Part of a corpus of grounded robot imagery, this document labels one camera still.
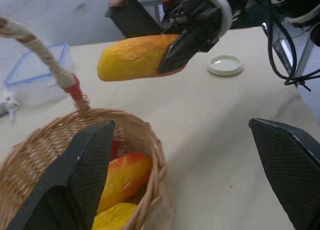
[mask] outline rope-wrapped handle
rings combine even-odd
[[[39,56],[41,61],[49,67],[56,79],[57,85],[69,93],[79,110],[89,109],[87,100],[83,97],[77,77],[63,69],[50,50],[31,31],[22,25],[0,16],[0,36],[14,38]]]

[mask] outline beige table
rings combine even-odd
[[[318,140],[320,131],[295,88],[285,87],[272,72],[260,28],[229,31],[182,73],[160,79],[99,81],[96,66],[108,45],[71,48],[82,90],[93,108],[131,112],[149,121],[162,139],[176,178],[174,230],[293,229],[265,177],[248,122],[255,117],[281,121]],[[211,75],[207,61],[219,54],[242,58],[244,72]],[[21,109],[14,126],[0,119],[2,156],[35,128],[72,110],[67,98]]]

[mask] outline clear plastic box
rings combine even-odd
[[[49,46],[55,59],[65,70],[74,73],[75,65],[67,44]],[[4,86],[14,92],[27,106],[37,106],[65,98],[67,94],[59,88],[49,68],[33,52],[24,54],[7,78]]]

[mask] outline black cable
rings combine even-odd
[[[284,84],[285,85],[292,85],[292,84],[300,84],[303,87],[305,87],[307,90],[310,91],[310,89],[305,85],[305,81],[306,80],[310,80],[310,79],[316,79],[316,78],[320,78],[320,75],[316,75],[317,73],[320,73],[320,69],[307,74],[307,75],[303,75],[300,77],[295,77],[295,73],[297,70],[297,52],[296,52],[296,48],[295,48],[295,44],[293,42],[293,39],[291,38],[291,36],[289,35],[288,31],[284,28],[284,26],[280,23],[277,14],[274,11],[274,8],[272,6],[272,1],[271,0],[267,0],[268,6],[265,6],[261,0],[254,0],[256,3],[258,3],[261,7],[264,8],[268,8],[268,56],[269,56],[269,61],[271,64],[271,67],[274,71],[274,73],[280,77],[281,79],[285,79]],[[290,49],[291,49],[291,53],[292,53],[292,68],[291,71],[289,73],[289,76],[286,77],[282,74],[280,74],[280,72],[278,71],[276,65],[275,65],[275,61],[274,61],[274,57],[273,57],[273,23],[277,25],[277,27],[280,29],[280,31],[284,34],[285,38],[287,39]]]

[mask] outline white jar lid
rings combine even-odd
[[[208,71],[217,75],[233,75],[244,69],[242,60],[233,55],[220,55],[208,63]]]

